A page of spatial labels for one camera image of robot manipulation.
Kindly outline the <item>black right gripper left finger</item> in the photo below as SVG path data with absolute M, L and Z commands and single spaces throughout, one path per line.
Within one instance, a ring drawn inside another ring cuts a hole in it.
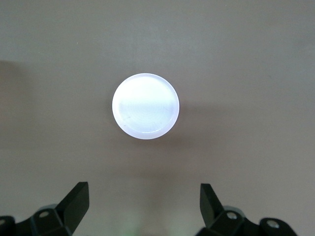
M 0 217 L 2 236 L 71 236 L 89 209 L 89 185 L 77 183 L 58 203 L 40 208 L 17 223 L 12 216 Z

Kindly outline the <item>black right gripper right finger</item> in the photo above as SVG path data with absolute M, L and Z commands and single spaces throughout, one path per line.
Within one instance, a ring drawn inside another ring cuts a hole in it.
M 205 227 L 201 236 L 295 236 L 297 233 L 284 221 L 263 218 L 259 224 L 251 222 L 244 213 L 230 206 L 223 206 L 212 186 L 200 185 L 200 211 Z

